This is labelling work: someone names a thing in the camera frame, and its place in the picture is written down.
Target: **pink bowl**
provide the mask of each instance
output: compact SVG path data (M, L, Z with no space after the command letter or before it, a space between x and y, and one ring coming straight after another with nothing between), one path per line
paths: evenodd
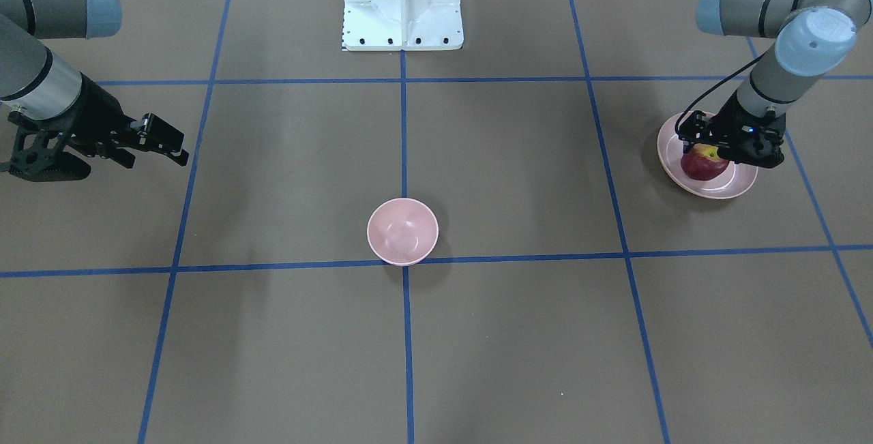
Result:
M433 211L412 198L379 205L367 223L367 240L377 257L406 267L424 260L437 245L439 224Z

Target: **gray floor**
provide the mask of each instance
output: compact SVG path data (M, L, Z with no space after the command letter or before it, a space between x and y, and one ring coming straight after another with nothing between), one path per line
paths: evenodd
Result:
M194 163L0 177L3 444L873 442L870 27L706 201L655 135L770 41L696 0L462 0L406 55L341 52L342 0L122 3L46 43ZM364 237L404 191L405 269Z

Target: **red apple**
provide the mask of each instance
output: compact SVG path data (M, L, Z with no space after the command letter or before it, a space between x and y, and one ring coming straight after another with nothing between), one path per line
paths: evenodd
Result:
M723 173L730 161L718 157L716 146L694 145L682 155L680 164L690 179L708 181Z

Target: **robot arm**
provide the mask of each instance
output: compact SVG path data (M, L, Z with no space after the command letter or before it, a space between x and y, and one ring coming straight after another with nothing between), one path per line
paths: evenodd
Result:
M718 155L773 168L784 160L780 145L786 111L857 41L873 0L701 0L698 25L707 33L776 37L721 111L695 111L677 125L686 152L694 143L718 146Z
M187 164L179 130L156 115L127 117L115 97L33 36L115 34L121 27L118 0L2 0L0 14L0 102L12 107L9 121L18 126L12 158L0 171L35 182L84 179L91 167L66 146L126 168L135 157L124 148Z

